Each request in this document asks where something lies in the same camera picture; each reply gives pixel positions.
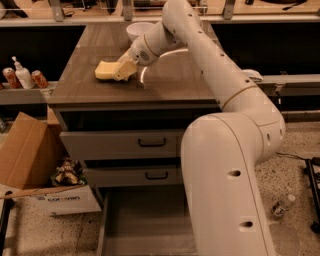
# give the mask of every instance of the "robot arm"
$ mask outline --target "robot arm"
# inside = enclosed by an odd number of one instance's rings
[[[162,53],[188,48],[223,113],[202,116],[186,130],[181,163],[194,238],[200,256],[275,256],[255,176],[285,134],[281,113],[202,30],[186,0],[168,0],[162,21],[141,35],[119,59],[149,65]]]

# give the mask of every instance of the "white bottle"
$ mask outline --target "white bottle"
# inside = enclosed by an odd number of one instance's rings
[[[273,216],[277,219],[283,217],[283,215],[289,211],[290,207],[294,204],[296,197],[292,194],[286,195],[281,198],[271,209]]]
[[[21,66],[20,62],[17,61],[17,58],[15,56],[12,57],[14,61],[14,65],[16,67],[16,76],[18,77],[20,83],[22,84],[22,87],[24,89],[31,89],[35,86],[33,79],[30,75],[30,72],[28,69]]]

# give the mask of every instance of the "black panel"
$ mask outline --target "black panel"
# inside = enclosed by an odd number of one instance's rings
[[[14,67],[16,56],[30,73],[42,71],[49,81],[58,81],[85,26],[38,26],[0,28],[0,69]]]
[[[320,73],[320,23],[212,24],[225,52],[262,75]]]

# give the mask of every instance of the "gray floor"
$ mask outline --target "gray floor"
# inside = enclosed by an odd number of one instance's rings
[[[0,134],[0,143],[4,138],[5,134]],[[303,158],[320,157],[320,122],[287,123],[280,151]],[[302,160],[274,156],[256,168],[270,229],[281,256],[315,256],[320,251],[320,234],[314,234],[309,227],[317,216],[304,167]],[[1,194],[8,190],[14,191],[0,185]],[[296,196],[295,204],[280,221],[273,219],[270,208],[288,193]],[[101,213],[49,217],[29,198],[15,201],[3,255],[96,255]]]

